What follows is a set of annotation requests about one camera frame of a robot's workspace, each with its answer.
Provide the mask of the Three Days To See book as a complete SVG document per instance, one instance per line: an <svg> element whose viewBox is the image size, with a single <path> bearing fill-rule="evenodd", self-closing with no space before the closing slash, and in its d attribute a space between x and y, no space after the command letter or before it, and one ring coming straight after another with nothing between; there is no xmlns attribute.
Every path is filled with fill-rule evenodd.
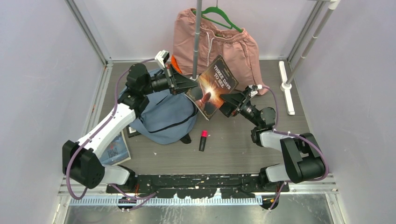
<svg viewBox="0 0 396 224"><path fill-rule="evenodd" d="M221 94L228 94L239 84L226 64L222 55L199 75L198 85L189 89L185 95L194 103L206 120L210 120L215 112L223 105Z"/></svg>

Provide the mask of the blue student backpack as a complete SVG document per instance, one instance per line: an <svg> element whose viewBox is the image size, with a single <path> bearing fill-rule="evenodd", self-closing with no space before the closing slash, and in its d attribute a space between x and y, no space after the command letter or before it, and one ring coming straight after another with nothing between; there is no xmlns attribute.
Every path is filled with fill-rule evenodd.
<svg viewBox="0 0 396 224"><path fill-rule="evenodd" d="M118 98L117 111L129 116L129 126L158 144L167 145L179 140L189 144L197 107L184 93L153 92L153 76L144 64L131 66L127 71L126 87Z"/></svg>

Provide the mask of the Nineteen Eighty-Four blue book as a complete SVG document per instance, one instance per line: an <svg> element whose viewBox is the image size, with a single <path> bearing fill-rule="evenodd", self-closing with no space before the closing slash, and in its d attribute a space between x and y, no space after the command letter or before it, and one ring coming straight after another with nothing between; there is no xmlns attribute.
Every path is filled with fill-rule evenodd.
<svg viewBox="0 0 396 224"><path fill-rule="evenodd" d="M130 159L124 133L120 132L105 149L99 161L104 165L116 166Z"/></svg>

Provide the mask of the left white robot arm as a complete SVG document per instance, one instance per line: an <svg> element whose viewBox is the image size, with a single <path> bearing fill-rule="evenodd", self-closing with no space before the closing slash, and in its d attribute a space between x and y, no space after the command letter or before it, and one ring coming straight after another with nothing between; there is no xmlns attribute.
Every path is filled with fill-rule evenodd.
<svg viewBox="0 0 396 224"><path fill-rule="evenodd" d="M70 193L71 181L83 185L85 190L100 184L116 184L124 192L132 192L136 187L134 172L120 165L103 164L100 157L114 138L144 111L149 94L167 90L177 95L198 86L197 81L179 74L170 64L156 77L142 63L132 65L121 76L127 78L126 89L121 95L114 94L114 107L109 114L85 136L63 145L64 174Z"/></svg>

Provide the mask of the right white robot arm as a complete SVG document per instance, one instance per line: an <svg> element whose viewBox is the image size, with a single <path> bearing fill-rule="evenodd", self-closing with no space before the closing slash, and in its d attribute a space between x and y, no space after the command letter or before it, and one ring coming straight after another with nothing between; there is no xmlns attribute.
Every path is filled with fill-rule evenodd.
<svg viewBox="0 0 396 224"><path fill-rule="evenodd" d="M252 89L249 87L243 92L221 94L224 103L220 111L227 117L240 114L246 118L255 125L251 130L252 142L282 153L283 163L261 171L261 189L270 192L280 181L300 183L325 179L329 167L315 137L311 133L297 135L276 130L277 108L265 107L259 110L251 104L251 97Z"/></svg>

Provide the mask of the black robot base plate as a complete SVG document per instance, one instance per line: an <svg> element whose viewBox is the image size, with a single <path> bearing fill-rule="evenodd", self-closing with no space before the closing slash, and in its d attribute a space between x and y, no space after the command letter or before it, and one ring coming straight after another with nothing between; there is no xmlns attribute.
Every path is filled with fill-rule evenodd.
<svg viewBox="0 0 396 224"><path fill-rule="evenodd" d="M259 193L276 195L289 191L283 182L270 182L258 174L138 175L131 185L119 186L124 193L138 196L155 194L157 198L213 198L219 192L223 199L253 198Z"/></svg>

